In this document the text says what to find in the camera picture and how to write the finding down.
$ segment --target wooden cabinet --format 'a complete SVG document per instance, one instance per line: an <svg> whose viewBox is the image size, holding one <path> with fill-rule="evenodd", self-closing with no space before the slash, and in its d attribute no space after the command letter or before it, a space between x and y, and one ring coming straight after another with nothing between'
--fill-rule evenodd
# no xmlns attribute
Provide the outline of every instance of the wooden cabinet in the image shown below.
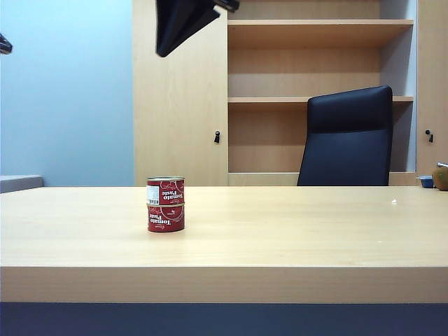
<svg viewBox="0 0 448 336"><path fill-rule="evenodd" d="M155 1L133 2L135 184L185 177L228 184L227 13L166 58L155 54ZM220 131L220 143L215 132Z"/></svg>
<svg viewBox="0 0 448 336"><path fill-rule="evenodd" d="M448 161L448 1L243 0L166 59L153 2L134 0L137 185L294 186L308 98L377 85L394 93L391 185Z"/></svg>
<svg viewBox="0 0 448 336"><path fill-rule="evenodd" d="M419 1L417 173L448 162L448 1ZM434 134L429 142L425 133Z"/></svg>

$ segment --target chair backrest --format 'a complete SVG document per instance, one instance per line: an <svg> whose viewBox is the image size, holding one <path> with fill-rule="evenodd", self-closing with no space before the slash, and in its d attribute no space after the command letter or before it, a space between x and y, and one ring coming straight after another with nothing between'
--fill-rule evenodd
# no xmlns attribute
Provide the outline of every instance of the chair backrest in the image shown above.
<svg viewBox="0 0 448 336"><path fill-rule="evenodd" d="M389 86L308 101L298 186L387 186L393 135Z"/></svg>

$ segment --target cabinet door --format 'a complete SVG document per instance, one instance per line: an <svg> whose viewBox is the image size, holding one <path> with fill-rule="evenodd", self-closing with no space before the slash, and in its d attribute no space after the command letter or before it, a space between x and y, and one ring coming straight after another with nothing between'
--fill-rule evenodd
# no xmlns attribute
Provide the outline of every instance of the cabinet door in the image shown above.
<svg viewBox="0 0 448 336"><path fill-rule="evenodd" d="M417 172L448 162L448 1L419 1ZM429 142L430 130L434 142Z"/></svg>
<svg viewBox="0 0 448 336"><path fill-rule="evenodd" d="M155 54L155 1L133 1L135 183L228 184L227 13L172 54ZM215 132L220 143L215 143Z"/></svg>

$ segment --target door handle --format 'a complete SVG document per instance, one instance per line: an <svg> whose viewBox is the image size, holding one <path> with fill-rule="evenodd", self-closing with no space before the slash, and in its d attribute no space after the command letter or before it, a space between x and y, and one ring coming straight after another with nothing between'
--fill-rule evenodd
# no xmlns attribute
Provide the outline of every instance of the door handle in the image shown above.
<svg viewBox="0 0 448 336"><path fill-rule="evenodd" d="M215 132L215 142L217 143L217 144L219 144L219 136L221 135L221 133L219 132L219 131L216 131Z"/></svg>
<svg viewBox="0 0 448 336"><path fill-rule="evenodd" d="M429 142L434 142L434 134L431 132L431 130L430 129L427 129L426 131L425 131L425 134L426 135L429 135Z"/></svg>

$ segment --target can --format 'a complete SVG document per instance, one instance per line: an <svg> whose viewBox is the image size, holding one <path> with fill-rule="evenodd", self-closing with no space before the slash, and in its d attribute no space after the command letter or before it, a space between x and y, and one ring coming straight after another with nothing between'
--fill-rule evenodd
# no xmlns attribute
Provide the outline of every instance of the can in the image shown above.
<svg viewBox="0 0 448 336"><path fill-rule="evenodd" d="M176 206L153 206L148 207L148 231L151 232L174 232L183 230L185 227L184 204Z"/></svg>
<svg viewBox="0 0 448 336"><path fill-rule="evenodd" d="M185 179L180 176L149 177L146 182L146 203L153 206L183 204Z"/></svg>

